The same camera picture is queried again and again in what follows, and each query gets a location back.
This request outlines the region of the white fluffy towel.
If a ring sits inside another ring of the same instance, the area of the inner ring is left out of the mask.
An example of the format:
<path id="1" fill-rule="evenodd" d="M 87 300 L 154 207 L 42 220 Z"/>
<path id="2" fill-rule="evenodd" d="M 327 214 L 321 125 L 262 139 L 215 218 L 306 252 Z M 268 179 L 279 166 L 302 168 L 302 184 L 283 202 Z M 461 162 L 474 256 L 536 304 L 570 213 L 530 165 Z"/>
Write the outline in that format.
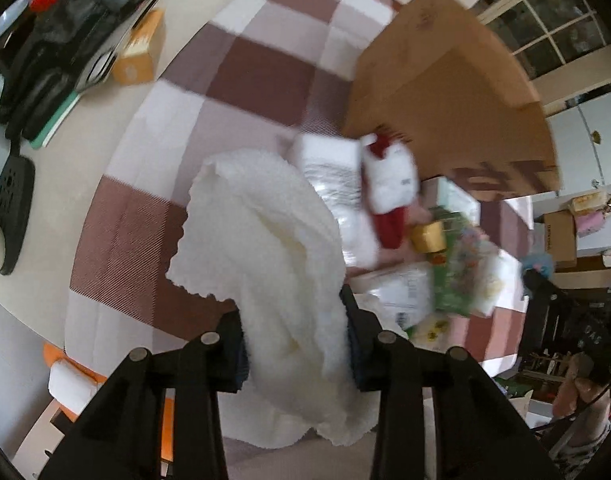
<path id="1" fill-rule="evenodd" d="M 168 278 L 240 312 L 250 370 L 220 395 L 225 437 L 284 448 L 315 431 L 349 446 L 376 425 L 379 397 L 352 377 L 338 222 L 281 156 L 204 160 Z"/>

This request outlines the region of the green colourful game box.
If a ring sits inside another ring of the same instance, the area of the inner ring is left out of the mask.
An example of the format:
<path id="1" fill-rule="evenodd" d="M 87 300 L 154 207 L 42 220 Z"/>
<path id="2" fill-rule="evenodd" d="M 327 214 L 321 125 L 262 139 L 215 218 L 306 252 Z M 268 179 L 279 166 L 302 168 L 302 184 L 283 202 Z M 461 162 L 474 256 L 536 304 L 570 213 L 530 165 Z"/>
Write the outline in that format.
<path id="1" fill-rule="evenodd" d="M 435 310 L 465 316 L 473 313 L 476 290 L 485 257 L 495 246 L 488 236 L 464 214 L 436 209 L 441 222 L 445 248 L 429 259 L 433 270 L 433 306 Z"/>

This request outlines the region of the small gold box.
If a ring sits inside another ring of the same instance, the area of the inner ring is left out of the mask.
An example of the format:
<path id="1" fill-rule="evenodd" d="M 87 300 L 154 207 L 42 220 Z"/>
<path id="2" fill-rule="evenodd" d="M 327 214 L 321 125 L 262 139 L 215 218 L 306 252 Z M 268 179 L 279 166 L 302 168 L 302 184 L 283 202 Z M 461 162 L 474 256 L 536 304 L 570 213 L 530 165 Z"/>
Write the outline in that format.
<path id="1" fill-rule="evenodd" d="M 409 239 L 414 249 L 421 254 L 435 254 L 447 248 L 441 220 L 412 226 L 409 230 Z"/>

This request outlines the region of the large cardboard box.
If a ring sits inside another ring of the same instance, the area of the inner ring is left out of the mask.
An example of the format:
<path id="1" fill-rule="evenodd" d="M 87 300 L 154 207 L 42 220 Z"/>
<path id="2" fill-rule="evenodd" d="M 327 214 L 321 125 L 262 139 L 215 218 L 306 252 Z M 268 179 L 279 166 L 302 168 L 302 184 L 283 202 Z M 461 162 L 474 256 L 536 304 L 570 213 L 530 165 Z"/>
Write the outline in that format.
<path id="1" fill-rule="evenodd" d="M 357 60 L 342 133 L 401 140 L 420 179 L 477 200 L 557 191 L 537 90 L 505 44 L 457 0 L 412 0 Z"/>

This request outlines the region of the white green medicine box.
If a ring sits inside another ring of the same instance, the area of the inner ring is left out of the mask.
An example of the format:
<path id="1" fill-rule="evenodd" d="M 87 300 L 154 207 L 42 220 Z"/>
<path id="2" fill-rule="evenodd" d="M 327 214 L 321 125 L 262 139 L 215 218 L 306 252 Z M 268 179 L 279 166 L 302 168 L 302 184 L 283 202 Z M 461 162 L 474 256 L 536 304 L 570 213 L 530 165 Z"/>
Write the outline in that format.
<path id="1" fill-rule="evenodd" d="M 420 183 L 420 192 L 426 209 L 462 214 L 473 226 L 479 226 L 480 203 L 452 180 L 446 177 L 424 180 Z"/>

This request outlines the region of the small orange cardboard box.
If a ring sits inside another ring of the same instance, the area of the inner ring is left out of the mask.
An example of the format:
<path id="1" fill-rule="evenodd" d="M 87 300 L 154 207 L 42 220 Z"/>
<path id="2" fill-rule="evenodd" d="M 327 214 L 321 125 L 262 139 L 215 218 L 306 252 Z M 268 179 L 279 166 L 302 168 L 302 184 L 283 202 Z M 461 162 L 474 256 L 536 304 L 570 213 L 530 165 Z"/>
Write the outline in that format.
<path id="1" fill-rule="evenodd" d="M 130 40 L 112 66 L 115 82 L 121 86 L 134 86 L 154 81 L 164 38 L 164 10 L 149 11 L 131 32 Z"/>

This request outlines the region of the black leather glove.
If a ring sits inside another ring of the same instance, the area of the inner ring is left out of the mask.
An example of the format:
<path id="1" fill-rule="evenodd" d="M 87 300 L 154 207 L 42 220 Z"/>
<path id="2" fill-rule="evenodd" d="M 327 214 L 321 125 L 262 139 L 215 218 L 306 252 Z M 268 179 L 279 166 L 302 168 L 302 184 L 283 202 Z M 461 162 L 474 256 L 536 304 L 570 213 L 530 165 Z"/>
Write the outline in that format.
<path id="1" fill-rule="evenodd" d="M 144 1 L 58 0 L 38 15 L 5 77 L 0 124 L 8 140 L 36 138 L 86 63 Z"/>

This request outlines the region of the orange white chair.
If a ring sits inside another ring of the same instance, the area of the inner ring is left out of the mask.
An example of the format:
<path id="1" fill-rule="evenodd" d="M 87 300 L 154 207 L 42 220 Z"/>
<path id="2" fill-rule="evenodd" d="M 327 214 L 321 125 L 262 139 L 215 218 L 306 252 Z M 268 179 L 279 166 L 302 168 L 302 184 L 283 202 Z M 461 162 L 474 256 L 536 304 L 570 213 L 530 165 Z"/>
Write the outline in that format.
<path id="1" fill-rule="evenodd" d="M 13 464 L 26 479 L 38 478 L 59 441 L 106 380 L 49 342 L 43 346 L 43 359 L 50 371 L 48 393 L 52 400 L 13 457 Z"/>

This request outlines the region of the black slotted spatula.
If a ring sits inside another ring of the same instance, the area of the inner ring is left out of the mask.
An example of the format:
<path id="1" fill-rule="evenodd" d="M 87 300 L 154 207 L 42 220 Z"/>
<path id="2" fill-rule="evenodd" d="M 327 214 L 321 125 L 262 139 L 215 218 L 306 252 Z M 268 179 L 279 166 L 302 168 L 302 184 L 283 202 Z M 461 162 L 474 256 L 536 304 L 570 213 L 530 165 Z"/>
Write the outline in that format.
<path id="1" fill-rule="evenodd" d="M 1 275 L 13 273 L 24 244 L 34 189 L 36 167 L 20 154 L 20 142 L 10 142 L 10 154 L 0 174 L 0 229 L 5 256 Z"/>

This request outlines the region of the white clear packaged box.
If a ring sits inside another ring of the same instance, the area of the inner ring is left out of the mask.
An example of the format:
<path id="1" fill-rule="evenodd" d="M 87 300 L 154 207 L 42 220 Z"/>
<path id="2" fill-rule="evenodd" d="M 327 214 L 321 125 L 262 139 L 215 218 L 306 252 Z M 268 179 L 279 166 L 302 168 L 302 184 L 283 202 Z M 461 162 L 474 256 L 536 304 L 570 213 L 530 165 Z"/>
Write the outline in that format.
<path id="1" fill-rule="evenodd" d="M 376 297 L 402 328 L 409 330 L 433 311 L 433 270 L 428 262 L 412 262 L 355 276 L 353 292 Z"/>

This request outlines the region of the brown white checkered tablecloth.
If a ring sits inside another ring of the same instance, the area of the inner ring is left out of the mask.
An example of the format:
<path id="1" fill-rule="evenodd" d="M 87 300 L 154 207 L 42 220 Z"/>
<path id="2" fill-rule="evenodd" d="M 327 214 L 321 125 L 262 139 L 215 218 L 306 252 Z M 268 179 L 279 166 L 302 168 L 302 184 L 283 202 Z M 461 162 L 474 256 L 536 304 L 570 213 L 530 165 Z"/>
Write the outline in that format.
<path id="1" fill-rule="evenodd" d="M 184 286 L 173 263 L 198 209 L 192 184 L 204 161 L 251 150 L 265 190 L 298 192 L 330 248 L 317 278 L 339 288 L 351 261 L 331 214 L 287 166 L 307 134 L 325 153 L 339 134 L 357 59 L 399 10 L 395 0 L 233 0 L 202 26 L 136 111 L 92 199 L 72 268 L 65 351 L 108 376 L 138 347 L 179 349 L 233 304 L 216 275 Z"/>

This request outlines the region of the white red plush toy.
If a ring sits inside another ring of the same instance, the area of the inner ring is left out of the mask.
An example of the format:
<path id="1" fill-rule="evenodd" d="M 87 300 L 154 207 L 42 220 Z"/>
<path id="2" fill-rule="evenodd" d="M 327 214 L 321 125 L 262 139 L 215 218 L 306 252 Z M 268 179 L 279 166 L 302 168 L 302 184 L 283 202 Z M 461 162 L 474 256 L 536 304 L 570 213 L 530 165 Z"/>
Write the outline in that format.
<path id="1" fill-rule="evenodd" d="M 405 232 L 406 211 L 416 200 L 419 181 L 412 153 L 383 133 L 360 139 L 367 208 L 381 247 L 398 249 Z"/>

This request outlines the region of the white refrigerator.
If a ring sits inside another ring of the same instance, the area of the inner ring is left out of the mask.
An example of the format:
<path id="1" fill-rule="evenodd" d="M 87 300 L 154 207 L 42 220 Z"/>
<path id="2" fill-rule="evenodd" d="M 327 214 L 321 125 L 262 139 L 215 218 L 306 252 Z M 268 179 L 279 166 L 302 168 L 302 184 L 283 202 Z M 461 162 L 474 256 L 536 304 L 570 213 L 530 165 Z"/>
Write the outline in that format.
<path id="1" fill-rule="evenodd" d="M 547 118 L 560 173 L 560 195 L 611 186 L 611 92 Z"/>

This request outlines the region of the white plastic refill bag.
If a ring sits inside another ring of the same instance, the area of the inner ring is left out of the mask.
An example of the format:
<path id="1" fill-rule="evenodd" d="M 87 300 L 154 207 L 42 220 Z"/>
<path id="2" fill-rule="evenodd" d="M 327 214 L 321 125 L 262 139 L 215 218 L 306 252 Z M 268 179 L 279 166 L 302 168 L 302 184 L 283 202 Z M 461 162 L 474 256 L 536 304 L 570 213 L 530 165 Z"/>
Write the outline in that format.
<path id="1" fill-rule="evenodd" d="M 288 160 L 302 172 L 336 219 L 348 268 L 374 269 L 379 244 L 363 204 L 360 142 L 301 133 L 288 152 Z"/>

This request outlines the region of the teal edged notebook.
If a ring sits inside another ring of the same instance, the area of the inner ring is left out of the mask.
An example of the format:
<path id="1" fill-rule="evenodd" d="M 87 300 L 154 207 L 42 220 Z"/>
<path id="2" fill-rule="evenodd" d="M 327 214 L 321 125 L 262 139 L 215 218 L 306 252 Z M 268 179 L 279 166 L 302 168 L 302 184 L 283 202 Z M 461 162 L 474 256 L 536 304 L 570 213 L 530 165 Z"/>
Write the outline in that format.
<path id="1" fill-rule="evenodd" d="M 56 110 L 54 115 L 48 120 L 48 122 L 44 125 L 40 133 L 36 136 L 35 139 L 29 142 L 30 148 L 33 150 L 40 150 L 41 148 L 46 148 L 48 144 L 51 142 L 52 137 L 55 136 L 55 133 L 59 129 L 60 125 L 66 119 L 66 117 L 70 114 L 70 112 L 74 109 L 74 107 L 80 101 L 80 96 L 77 92 L 71 92 L 69 96 L 64 99 L 64 102 L 59 105 L 59 108 Z"/>

